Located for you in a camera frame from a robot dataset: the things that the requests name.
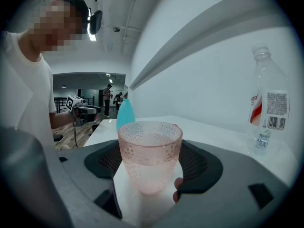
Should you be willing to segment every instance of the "black cable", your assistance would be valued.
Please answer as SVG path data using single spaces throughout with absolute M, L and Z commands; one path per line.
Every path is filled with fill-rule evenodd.
M 76 147 L 78 148 L 77 141 L 76 141 L 76 129 L 75 129 L 74 122 L 73 122 L 73 129 L 74 129 L 74 139 L 75 139 L 75 144 L 76 144 Z

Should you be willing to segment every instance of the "barcode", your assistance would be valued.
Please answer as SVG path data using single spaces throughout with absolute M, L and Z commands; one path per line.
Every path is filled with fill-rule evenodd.
M 275 130 L 284 130 L 286 118 L 270 116 L 268 118 L 267 127 Z

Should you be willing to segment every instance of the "finger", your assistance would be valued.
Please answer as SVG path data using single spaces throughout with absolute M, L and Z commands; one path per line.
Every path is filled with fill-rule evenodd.
M 175 186 L 175 188 L 178 189 L 179 186 L 180 186 L 183 182 L 184 182 L 184 179 L 183 179 L 183 178 L 181 178 L 181 177 L 177 178 L 177 179 L 174 181 L 174 186 Z
M 178 201 L 177 191 L 175 193 L 173 193 L 173 201 L 176 202 L 176 203 Z

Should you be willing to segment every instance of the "security camera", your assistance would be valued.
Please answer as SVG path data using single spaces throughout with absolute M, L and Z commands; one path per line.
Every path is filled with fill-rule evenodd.
M 113 31 L 117 33 L 117 32 L 120 31 L 120 29 L 119 29 L 118 27 L 114 27 L 114 28 L 113 28 Z

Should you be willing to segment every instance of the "white t-shirt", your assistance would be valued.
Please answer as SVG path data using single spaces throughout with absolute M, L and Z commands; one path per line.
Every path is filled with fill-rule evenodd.
M 31 62 L 18 45 L 20 34 L 3 32 L 0 48 L 0 124 L 17 127 L 53 148 L 49 113 L 55 112 L 53 76 L 41 57 Z

